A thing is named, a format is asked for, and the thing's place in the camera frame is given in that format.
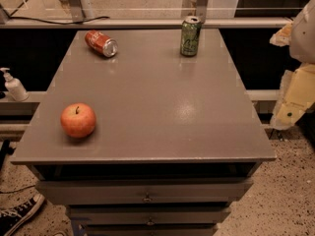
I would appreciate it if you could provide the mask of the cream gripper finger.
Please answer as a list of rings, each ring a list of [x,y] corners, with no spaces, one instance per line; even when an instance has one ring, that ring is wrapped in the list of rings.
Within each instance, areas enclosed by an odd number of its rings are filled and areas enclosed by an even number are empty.
[[[270,38],[270,43],[279,47],[290,45],[291,29],[292,23],[286,24],[283,28],[279,29],[276,33],[272,35],[272,37]]]
[[[287,130],[315,103],[315,65],[303,63],[294,72],[285,70],[280,94],[270,121],[272,128]]]

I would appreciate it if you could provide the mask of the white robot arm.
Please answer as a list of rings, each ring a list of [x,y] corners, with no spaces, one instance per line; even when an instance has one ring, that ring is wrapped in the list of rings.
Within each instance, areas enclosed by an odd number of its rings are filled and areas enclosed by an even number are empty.
[[[310,0],[297,17],[278,30],[270,43],[289,47],[289,55],[301,65],[285,70],[280,94],[270,125],[276,130],[292,127],[315,103],[315,0]]]

